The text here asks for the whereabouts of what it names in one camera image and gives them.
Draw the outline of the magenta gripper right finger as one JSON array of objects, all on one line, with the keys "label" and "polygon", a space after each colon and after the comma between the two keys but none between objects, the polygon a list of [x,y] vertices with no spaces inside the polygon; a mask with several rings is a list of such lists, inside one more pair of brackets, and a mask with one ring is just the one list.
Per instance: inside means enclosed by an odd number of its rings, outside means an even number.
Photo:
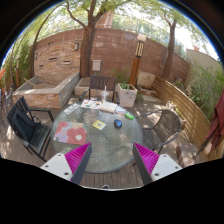
[{"label": "magenta gripper right finger", "polygon": [[133,155],[144,185],[182,169],[169,155],[159,155],[137,143],[133,144]]}]

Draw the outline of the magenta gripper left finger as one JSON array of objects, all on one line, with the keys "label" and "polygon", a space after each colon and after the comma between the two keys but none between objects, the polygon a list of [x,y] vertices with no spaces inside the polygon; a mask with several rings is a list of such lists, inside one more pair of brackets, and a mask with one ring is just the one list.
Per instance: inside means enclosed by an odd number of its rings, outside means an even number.
[{"label": "magenta gripper left finger", "polygon": [[92,144],[87,143],[66,154],[57,153],[41,168],[65,180],[79,185],[92,153]]}]

